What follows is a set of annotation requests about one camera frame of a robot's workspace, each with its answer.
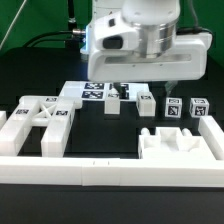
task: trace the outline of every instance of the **white block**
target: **white block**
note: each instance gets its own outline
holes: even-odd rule
[[[182,110],[181,98],[166,98],[165,117],[180,118]]]
[[[218,160],[224,160],[224,133],[212,116],[200,118],[199,133]]]
[[[136,106],[140,117],[155,116],[156,101],[151,92],[138,92]]]
[[[0,183],[82,185],[82,160],[0,157]]]
[[[215,161],[201,136],[183,136],[179,128],[156,128],[156,135],[139,136],[139,158],[150,160]]]
[[[82,185],[120,184],[120,159],[90,159],[82,165]]]
[[[74,115],[74,101],[60,98],[41,140],[43,157],[63,157]]]
[[[0,130],[4,126],[5,122],[6,122],[6,112],[0,111]]]
[[[105,114],[120,114],[120,97],[119,93],[112,89],[107,92],[104,102]]]
[[[0,130],[0,156],[16,156],[31,128],[32,117],[39,112],[39,101],[22,102]]]
[[[191,98],[190,114],[191,117],[199,118],[208,115],[209,102],[205,98]]]

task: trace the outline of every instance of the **cable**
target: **cable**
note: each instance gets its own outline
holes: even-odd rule
[[[44,33],[41,35],[38,35],[34,38],[32,38],[31,40],[29,40],[28,42],[26,42],[23,47],[28,47],[30,44],[32,44],[33,42],[35,42],[36,40],[39,40],[43,37],[49,37],[49,36],[57,36],[57,35],[64,35],[64,34],[73,34],[72,31],[56,31],[56,32],[49,32],[49,33]]]
[[[191,11],[191,15],[194,19],[194,26],[198,27],[199,26],[198,16],[197,16],[197,13],[196,13],[195,8],[194,8],[193,0],[188,0],[188,5],[189,5],[189,9]]]
[[[72,40],[72,39],[43,39],[43,40],[36,41],[30,47],[35,47],[37,44],[42,43],[42,42],[47,42],[47,41],[54,42],[54,41],[66,41],[66,40]]]
[[[73,30],[77,28],[77,22],[75,19],[75,10],[74,10],[74,1],[73,0],[67,0],[68,4],[68,29]]]
[[[9,28],[8,28],[8,30],[7,30],[7,32],[6,32],[5,36],[4,36],[4,38],[3,38],[2,42],[1,42],[1,44],[0,44],[0,51],[1,51],[1,49],[2,49],[2,47],[3,47],[3,45],[4,45],[4,43],[6,42],[6,40],[7,40],[8,36],[9,36],[10,32],[12,31],[12,28],[13,28],[13,26],[15,25],[15,23],[16,23],[16,21],[17,21],[19,15],[20,15],[20,13],[22,12],[22,10],[23,10],[24,6],[26,5],[26,3],[27,3],[27,0],[24,0],[23,3],[22,3],[22,5],[20,6],[18,12],[16,13],[16,16],[14,17],[14,19],[13,19],[11,25],[9,26]]]

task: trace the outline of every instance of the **white plastic piece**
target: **white plastic piece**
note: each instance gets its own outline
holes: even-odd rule
[[[0,156],[16,156],[31,128],[32,117],[39,111],[39,101],[21,102],[0,130]]]
[[[42,156],[62,157],[75,109],[82,106],[82,100],[69,97],[24,96],[19,103],[0,130],[0,156],[16,156],[31,128],[38,126],[47,127],[41,142]],[[6,119],[4,113],[0,115],[0,118]]]
[[[104,101],[106,98],[107,91],[111,88],[111,83],[92,83],[92,82],[74,82],[67,81],[63,86],[60,96],[71,97],[77,102],[76,99],[85,100],[85,101]],[[148,84],[142,83],[121,83],[121,85],[127,86],[127,93],[129,95],[128,99],[120,99],[120,101],[135,102],[137,93],[139,91],[148,92]]]
[[[199,133],[204,137],[214,156],[224,160],[224,133],[212,116],[200,118]]]
[[[120,184],[119,159],[86,159],[82,165],[82,184],[110,185]]]
[[[60,98],[41,140],[43,157],[63,157],[75,115],[75,102]]]
[[[199,118],[208,115],[209,102],[205,98],[191,98],[190,114],[191,117]]]
[[[82,185],[82,159],[0,157],[0,183]]]
[[[182,134],[183,134],[183,136],[188,136],[188,137],[192,136],[191,131],[189,129],[187,129],[187,128],[184,128],[182,130]]]
[[[203,137],[183,136],[179,128],[156,128],[155,136],[140,135],[138,150],[141,159],[215,160]]]
[[[150,136],[150,131],[148,128],[142,128],[141,135],[147,135]]]
[[[138,92],[136,106],[140,117],[155,116],[156,101],[151,92]]]
[[[114,88],[107,92],[104,103],[104,114],[120,114],[120,96]]]
[[[6,112],[0,111],[0,130],[6,122]]]
[[[180,118],[182,110],[181,98],[166,98],[165,117]]]

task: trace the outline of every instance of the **white foam block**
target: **white foam block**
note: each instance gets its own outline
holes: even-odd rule
[[[38,110],[38,100],[19,104],[0,130],[0,156],[16,156],[19,153],[32,128],[32,117]]]
[[[200,118],[199,133],[218,160],[224,160],[224,133],[212,116]]]
[[[60,98],[41,140],[43,157],[63,157],[75,115],[75,102]]]
[[[82,165],[82,185],[120,184],[119,159],[90,159]]]
[[[82,159],[0,157],[0,183],[82,185]]]

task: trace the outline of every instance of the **black cable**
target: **black cable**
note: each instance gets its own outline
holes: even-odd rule
[[[73,0],[67,0],[67,2],[68,2],[68,17],[75,18],[74,2]]]
[[[31,40],[29,40],[28,42],[26,42],[23,47],[28,47],[30,44],[32,44],[34,41],[39,40],[43,37],[49,37],[49,36],[56,36],[56,35],[64,35],[64,34],[73,34],[72,31],[56,31],[56,32],[49,32],[49,33],[44,33],[41,35],[38,35],[34,38],[32,38]]]
[[[77,22],[75,19],[75,11],[74,11],[74,1],[67,0],[68,3],[68,30],[73,30],[77,28]]]
[[[34,42],[30,47],[35,47],[37,44],[42,43],[42,42],[54,42],[54,41],[66,41],[66,40],[72,40],[72,39],[43,39]]]
[[[189,6],[189,9],[190,9],[191,15],[194,19],[194,26],[198,27],[199,26],[198,16],[197,16],[197,13],[196,13],[195,8],[194,8],[193,0],[188,0],[188,6]]]

